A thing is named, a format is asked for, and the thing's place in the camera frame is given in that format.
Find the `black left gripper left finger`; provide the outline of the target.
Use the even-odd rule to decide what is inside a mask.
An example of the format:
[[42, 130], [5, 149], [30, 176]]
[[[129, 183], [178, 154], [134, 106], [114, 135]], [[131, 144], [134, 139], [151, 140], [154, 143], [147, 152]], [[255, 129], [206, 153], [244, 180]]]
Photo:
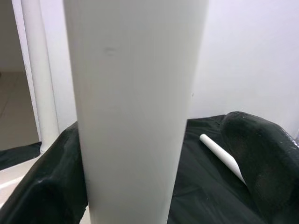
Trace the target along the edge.
[[2, 224], [78, 224], [88, 205], [78, 124], [66, 128], [0, 209]]

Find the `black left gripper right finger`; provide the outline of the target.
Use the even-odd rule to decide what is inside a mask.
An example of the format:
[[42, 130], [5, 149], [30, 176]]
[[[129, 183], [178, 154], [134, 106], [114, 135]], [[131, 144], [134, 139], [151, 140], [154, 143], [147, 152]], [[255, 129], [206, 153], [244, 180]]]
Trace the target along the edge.
[[299, 222], [299, 146], [279, 125], [230, 112], [221, 135], [260, 213], [270, 224]]

